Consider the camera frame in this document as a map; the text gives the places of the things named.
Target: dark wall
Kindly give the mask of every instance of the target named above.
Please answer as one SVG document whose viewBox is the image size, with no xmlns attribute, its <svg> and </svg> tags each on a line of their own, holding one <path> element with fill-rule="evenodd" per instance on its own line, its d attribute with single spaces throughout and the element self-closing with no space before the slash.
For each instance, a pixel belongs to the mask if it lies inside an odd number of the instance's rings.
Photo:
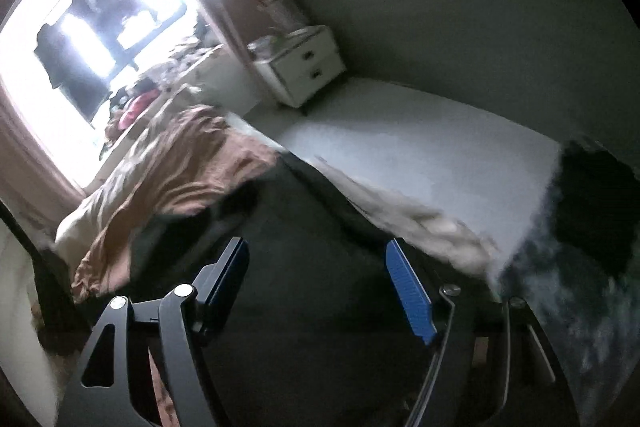
<svg viewBox="0 0 640 427">
<path fill-rule="evenodd" d="M 640 166 L 640 32 L 620 0 L 297 0 L 353 74 L 434 92 Z"/>
</svg>

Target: nightstand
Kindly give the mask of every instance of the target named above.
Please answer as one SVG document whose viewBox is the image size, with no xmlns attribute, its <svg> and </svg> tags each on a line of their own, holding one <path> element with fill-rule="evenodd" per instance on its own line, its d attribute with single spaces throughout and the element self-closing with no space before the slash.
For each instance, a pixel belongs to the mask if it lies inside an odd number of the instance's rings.
<svg viewBox="0 0 640 427">
<path fill-rule="evenodd" d="M 273 57 L 254 64 L 276 99 L 296 108 L 345 70 L 327 26 L 297 32 Z"/>
</svg>

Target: brown blanket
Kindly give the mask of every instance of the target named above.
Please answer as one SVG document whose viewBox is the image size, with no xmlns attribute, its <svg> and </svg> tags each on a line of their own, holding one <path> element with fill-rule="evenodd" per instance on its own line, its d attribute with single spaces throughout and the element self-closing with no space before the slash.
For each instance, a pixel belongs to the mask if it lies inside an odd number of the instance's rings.
<svg viewBox="0 0 640 427">
<path fill-rule="evenodd" d="M 196 212 L 273 165 L 277 153 L 227 126 L 209 106 L 178 115 L 164 131 L 146 173 L 82 259 L 76 302 L 129 281 L 129 236 L 154 213 Z"/>
</svg>

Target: blue rubber pad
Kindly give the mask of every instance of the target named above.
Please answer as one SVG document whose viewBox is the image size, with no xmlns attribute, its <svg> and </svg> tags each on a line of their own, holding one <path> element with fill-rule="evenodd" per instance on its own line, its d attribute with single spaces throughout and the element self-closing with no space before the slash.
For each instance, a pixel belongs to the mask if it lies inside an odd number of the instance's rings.
<svg viewBox="0 0 640 427">
<path fill-rule="evenodd" d="M 414 334 L 429 344 L 437 332 L 431 316 L 431 301 L 395 240 L 386 245 L 386 269 Z"/>
</svg>

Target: drawer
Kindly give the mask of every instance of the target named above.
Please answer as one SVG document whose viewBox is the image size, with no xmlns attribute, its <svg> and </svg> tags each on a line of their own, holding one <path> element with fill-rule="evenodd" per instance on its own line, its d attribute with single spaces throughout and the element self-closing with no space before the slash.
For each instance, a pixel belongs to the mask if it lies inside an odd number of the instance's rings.
<svg viewBox="0 0 640 427">
<path fill-rule="evenodd" d="M 287 83 L 287 90 L 294 101 L 294 107 L 300 107 L 322 86 L 331 82 L 345 70 L 340 55 L 334 53 L 315 67 L 306 71 L 296 80 Z"/>
<path fill-rule="evenodd" d="M 290 80 L 302 76 L 335 51 L 334 38 L 327 28 L 274 60 L 271 66 L 288 85 Z"/>
</svg>

